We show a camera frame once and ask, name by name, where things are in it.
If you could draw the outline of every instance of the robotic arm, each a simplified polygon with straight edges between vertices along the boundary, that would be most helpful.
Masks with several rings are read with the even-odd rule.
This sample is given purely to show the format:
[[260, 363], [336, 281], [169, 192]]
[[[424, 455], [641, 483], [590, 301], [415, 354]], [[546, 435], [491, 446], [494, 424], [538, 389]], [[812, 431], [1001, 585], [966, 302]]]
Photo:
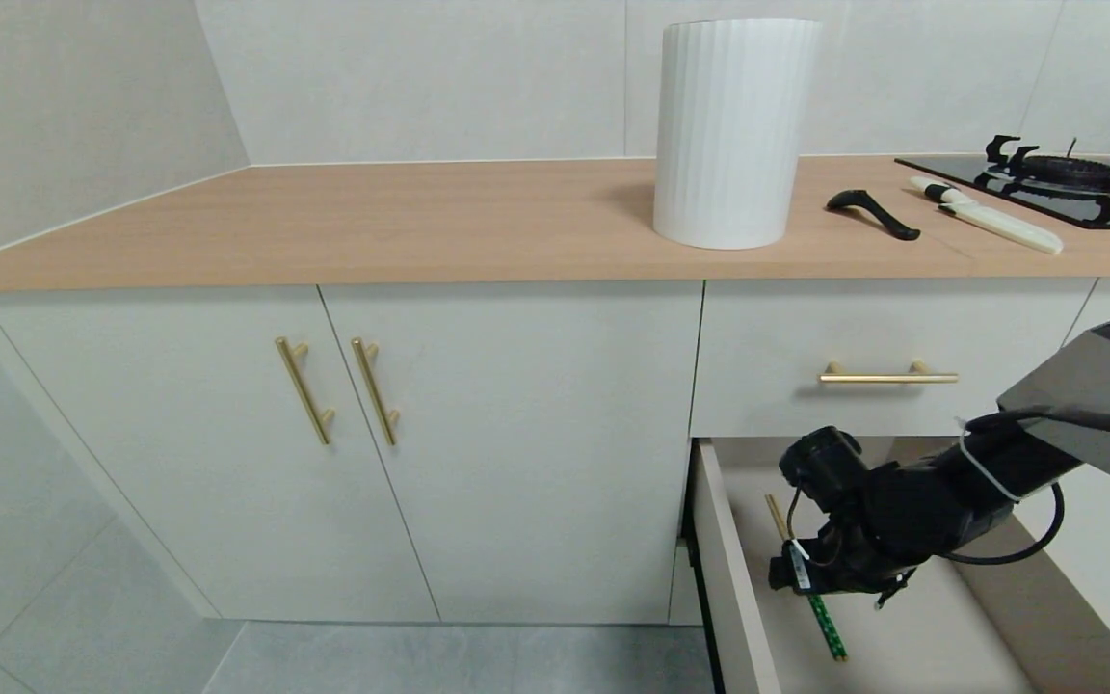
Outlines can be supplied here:
[[[829, 515], [816, 537], [787, 541], [770, 560], [770, 587], [798, 594], [878, 593], [906, 587], [934, 556], [1001, 564], [1051, 542], [1064, 517], [1056, 481], [1091, 462], [1110, 474], [1110, 322], [1079, 335], [997, 400], [1000, 412], [968, 422], [959, 444], [922, 461], [868, 470], [858, 441], [829, 426], [778, 463], [800, 496]], [[1031, 547], [966, 557], [963, 544], [996, 527], [1015, 502], [1051, 484], [1056, 516]]]

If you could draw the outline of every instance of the gold handle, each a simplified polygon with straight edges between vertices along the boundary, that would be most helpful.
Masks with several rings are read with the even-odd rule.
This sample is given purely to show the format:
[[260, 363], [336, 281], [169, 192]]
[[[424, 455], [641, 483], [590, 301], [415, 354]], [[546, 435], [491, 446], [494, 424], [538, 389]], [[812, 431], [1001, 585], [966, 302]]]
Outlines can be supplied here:
[[380, 398], [380, 386], [375, 383], [375, 371], [371, 369], [371, 362], [380, 353], [380, 348], [374, 343], [364, 346], [362, 339], [359, 338], [353, 339], [351, 344], [354, 348], [354, 355], [357, 356], [357, 369], [362, 370], [362, 378], [366, 379], [366, 392], [370, 392], [371, 403], [375, 404], [375, 416], [380, 418], [380, 426], [383, 426], [383, 439], [387, 441], [389, 445], [396, 445], [395, 430], [401, 413], [396, 410], [389, 412], [387, 408], [384, 408], [383, 399]]
[[844, 373], [842, 364], [829, 362], [825, 373], [819, 374], [816, 381], [820, 383], [957, 383], [959, 378], [956, 373], [932, 373], [928, 364], [919, 360], [910, 363], [907, 373]]
[[299, 346], [290, 348], [290, 341], [283, 338], [276, 339], [276, 351], [281, 352], [281, 360], [285, 362], [285, 370], [290, 372], [291, 381], [294, 381], [295, 391], [299, 391], [299, 400], [303, 401], [303, 409], [311, 418], [311, 425], [316, 428], [316, 435], [324, 445], [332, 443], [327, 437], [327, 423], [335, 416], [336, 410], [327, 408], [324, 412], [317, 413], [316, 406], [311, 401], [311, 391], [307, 391], [307, 382], [303, 379], [303, 372], [299, 370], [296, 360], [303, 359], [307, 353], [307, 343], [300, 342]]

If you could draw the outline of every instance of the wooden stick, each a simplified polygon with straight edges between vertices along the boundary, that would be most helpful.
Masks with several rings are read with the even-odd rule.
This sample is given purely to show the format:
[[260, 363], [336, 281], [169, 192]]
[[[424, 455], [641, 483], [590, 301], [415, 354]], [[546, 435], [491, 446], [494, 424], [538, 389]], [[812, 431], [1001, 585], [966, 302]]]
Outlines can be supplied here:
[[[785, 524], [783, 511], [778, 509], [777, 497], [767, 493], [765, 501], [770, 505], [770, 514], [774, 515], [774, 524], [778, 526], [778, 535], [783, 537], [783, 542], [790, 540], [790, 529]], [[819, 595], [808, 595], [807, 605], [811, 607], [811, 614], [815, 615], [816, 623], [820, 626], [820, 634], [825, 637], [825, 643], [829, 645], [829, 654], [834, 655], [834, 660], [837, 662], [846, 663], [849, 661], [850, 656], [846, 654], [846, 645], [842, 645], [842, 637], [837, 635], [834, 620], [829, 618], [829, 607], [825, 606], [823, 599]]]

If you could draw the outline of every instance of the white vase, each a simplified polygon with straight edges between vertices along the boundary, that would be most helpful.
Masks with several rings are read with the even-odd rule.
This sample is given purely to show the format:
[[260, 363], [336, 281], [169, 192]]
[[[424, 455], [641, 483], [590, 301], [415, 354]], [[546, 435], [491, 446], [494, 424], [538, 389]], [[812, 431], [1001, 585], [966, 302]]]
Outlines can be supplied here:
[[783, 238], [819, 37], [805, 19], [666, 27], [657, 233], [702, 249]]

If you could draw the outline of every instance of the wooden countertop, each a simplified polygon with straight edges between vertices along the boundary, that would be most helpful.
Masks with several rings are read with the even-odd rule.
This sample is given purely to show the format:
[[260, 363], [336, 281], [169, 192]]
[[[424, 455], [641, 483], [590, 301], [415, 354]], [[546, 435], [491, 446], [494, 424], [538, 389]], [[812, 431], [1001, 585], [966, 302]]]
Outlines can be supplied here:
[[[1061, 234], [1046, 255], [944, 215], [889, 157], [806, 157], [788, 231], [753, 251], [650, 229], [653, 159], [248, 168], [0, 251], [0, 291], [435, 281], [1110, 276], [1110, 231], [989, 197]], [[919, 241], [824, 211], [866, 188]]]

